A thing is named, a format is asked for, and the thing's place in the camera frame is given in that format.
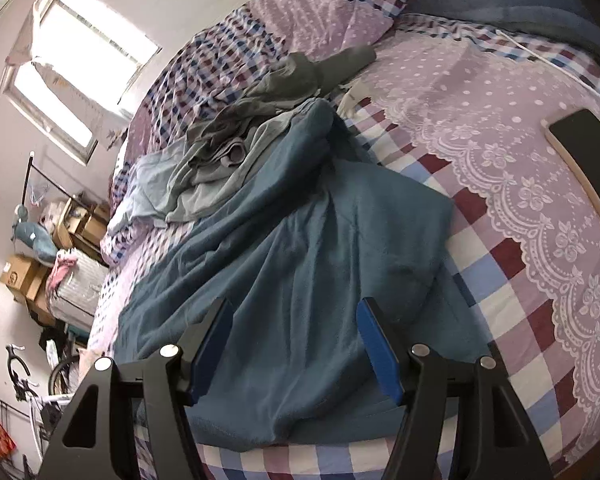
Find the grey trousers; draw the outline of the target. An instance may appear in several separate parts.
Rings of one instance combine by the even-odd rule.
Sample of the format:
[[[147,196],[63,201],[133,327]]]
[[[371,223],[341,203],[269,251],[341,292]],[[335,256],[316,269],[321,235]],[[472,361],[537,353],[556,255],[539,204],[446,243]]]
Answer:
[[[256,175],[303,109],[301,105],[266,120],[252,128],[247,140],[231,148],[218,162],[196,169],[184,180],[185,188],[178,192],[166,222],[191,222],[218,210]]]

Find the clear plastic storage bag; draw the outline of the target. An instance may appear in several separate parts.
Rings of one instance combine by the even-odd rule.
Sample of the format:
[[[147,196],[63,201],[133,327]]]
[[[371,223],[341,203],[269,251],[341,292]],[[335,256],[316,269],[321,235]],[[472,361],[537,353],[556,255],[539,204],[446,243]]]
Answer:
[[[108,269],[79,249],[61,249],[45,285],[54,318],[89,333]]]

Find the olive green garment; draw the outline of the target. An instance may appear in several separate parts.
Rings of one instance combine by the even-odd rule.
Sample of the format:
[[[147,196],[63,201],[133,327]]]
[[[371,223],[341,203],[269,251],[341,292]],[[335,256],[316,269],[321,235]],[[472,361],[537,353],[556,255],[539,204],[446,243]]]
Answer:
[[[347,48],[321,61],[312,61],[302,52],[288,54],[235,102],[188,128],[184,167],[241,164],[260,125],[308,99],[324,98],[375,60],[370,46]]]

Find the plaid bed sheet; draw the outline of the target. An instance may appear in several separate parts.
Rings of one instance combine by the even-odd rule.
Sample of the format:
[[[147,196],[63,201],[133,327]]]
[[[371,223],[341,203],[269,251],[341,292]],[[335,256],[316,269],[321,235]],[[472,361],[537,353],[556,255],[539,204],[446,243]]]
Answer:
[[[347,121],[376,162],[454,200],[445,267],[556,478],[571,478],[600,450],[600,218],[543,128],[576,105],[600,118],[600,66],[569,44],[426,14],[396,18],[378,47]],[[88,350],[112,350],[134,287],[192,226],[107,238],[114,270]],[[379,479],[390,446],[201,451],[215,479]]]

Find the plaid folded quilt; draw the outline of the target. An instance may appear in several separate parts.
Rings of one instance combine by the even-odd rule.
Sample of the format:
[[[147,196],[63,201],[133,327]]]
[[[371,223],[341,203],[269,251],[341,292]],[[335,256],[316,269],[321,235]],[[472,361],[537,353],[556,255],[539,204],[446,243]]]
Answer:
[[[276,61],[302,52],[313,61],[373,44],[408,0],[250,0],[196,32],[149,87],[126,129],[110,180],[117,206],[140,156],[165,148],[187,126],[214,116]]]

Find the black clothes rack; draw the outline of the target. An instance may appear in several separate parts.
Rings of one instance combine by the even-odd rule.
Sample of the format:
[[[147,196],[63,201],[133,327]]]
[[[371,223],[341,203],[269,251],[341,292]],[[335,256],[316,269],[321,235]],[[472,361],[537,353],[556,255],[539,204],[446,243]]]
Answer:
[[[26,172],[24,173],[21,205],[25,207],[29,205],[39,207],[46,200],[51,190],[55,190],[65,198],[73,198],[73,195],[68,190],[55,182],[42,169],[35,165],[35,152],[30,151]]]

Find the window with curtain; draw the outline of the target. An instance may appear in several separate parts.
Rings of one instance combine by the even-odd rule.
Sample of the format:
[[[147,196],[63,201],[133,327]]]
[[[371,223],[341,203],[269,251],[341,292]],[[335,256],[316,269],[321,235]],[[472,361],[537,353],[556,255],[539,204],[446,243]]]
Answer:
[[[131,120],[123,101],[161,48],[102,0],[35,0],[0,96],[80,164]]]

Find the cardboard boxes stack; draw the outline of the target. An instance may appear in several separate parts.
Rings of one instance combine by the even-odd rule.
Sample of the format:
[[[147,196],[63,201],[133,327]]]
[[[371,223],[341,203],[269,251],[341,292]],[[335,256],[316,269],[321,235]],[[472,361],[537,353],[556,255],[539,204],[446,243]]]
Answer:
[[[8,257],[0,282],[38,324],[91,330],[108,272],[97,248],[107,219],[107,208],[73,196],[47,204],[35,221],[26,206],[16,207],[12,240],[29,251]]]

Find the light blue garment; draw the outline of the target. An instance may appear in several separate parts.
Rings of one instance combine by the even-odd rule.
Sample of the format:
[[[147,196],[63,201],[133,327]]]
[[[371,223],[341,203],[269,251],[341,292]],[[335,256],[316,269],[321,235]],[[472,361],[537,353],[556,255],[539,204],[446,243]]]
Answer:
[[[186,137],[181,136],[167,148],[137,159],[130,188],[109,221],[109,235],[117,234],[134,222],[148,223],[159,229],[166,227],[168,183],[185,150]]]

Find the black smartphone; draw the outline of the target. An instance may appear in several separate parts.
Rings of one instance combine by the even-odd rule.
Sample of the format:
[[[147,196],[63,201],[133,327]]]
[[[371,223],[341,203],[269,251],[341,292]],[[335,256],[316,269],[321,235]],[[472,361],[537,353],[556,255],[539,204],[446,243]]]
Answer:
[[[550,122],[545,136],[577,177],[600,217],[600,120],[585,108]]]

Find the blue plush shark toy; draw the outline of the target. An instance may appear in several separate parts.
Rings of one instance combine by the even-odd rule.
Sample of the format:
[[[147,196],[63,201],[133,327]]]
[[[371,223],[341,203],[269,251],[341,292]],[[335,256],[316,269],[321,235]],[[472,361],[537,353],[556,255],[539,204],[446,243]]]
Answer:
[[[46,231],[44,226],[31,222],[28,218],[27,208],[21,204],[15,208],[12,240],[19,240],[29,247],[39,263],[46,266],[55,264],[58,249],[50,233]]]

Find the dark teal sweater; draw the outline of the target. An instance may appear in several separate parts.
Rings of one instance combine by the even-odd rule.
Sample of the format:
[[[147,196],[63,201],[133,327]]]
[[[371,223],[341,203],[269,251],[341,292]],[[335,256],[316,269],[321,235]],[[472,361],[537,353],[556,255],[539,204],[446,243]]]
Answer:
[[[443,263],[453,209],[373,164],[326,101],[306,102],[247,184],[136,284],[114,358],[173,344],[224,298],[230,336],[187,412],[197,441],[244,452],[391,436],[402,410],[380,391],[358,334],[361,299],[446,358],[488,351]]]

